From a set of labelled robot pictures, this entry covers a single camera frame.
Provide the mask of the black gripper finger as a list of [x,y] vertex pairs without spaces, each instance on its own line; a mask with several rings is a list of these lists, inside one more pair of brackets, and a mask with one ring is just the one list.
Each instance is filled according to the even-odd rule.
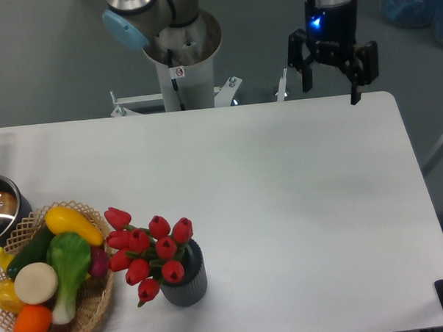
[[378,45],[375,41],[355,46],[353,56],[342,66],[341,72],[349,79],[350,104],[361,100],[363,87],[372,84],[379,75]]
[[288,38],[287,64],[301,74],[303,92],[313,88],[311,64],[317,47],[312,37],[303,29],[295,30]]

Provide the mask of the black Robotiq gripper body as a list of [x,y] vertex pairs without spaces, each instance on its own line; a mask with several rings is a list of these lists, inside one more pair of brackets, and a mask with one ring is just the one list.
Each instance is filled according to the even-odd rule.
[[318,63],[338,66],[354,55],[358,0],[306,0],[306,46]]

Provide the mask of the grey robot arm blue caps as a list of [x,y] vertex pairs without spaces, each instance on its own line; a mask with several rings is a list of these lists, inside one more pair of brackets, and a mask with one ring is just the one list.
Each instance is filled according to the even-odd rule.
[[[222,32],[198,0],[106,0],[105,27],[123,46],[143,51],[155,64],[168,112],[229,107],[241,85],[232,76],[215,87],[213,59]],[[305,0],[305,24],[288,39],[287,65],[298,71],[302,89],[312,89],[311,64],[338,68],[351,83],[357,104],[363,86],[378,77],[378,45],[356,42],[358,0]]]

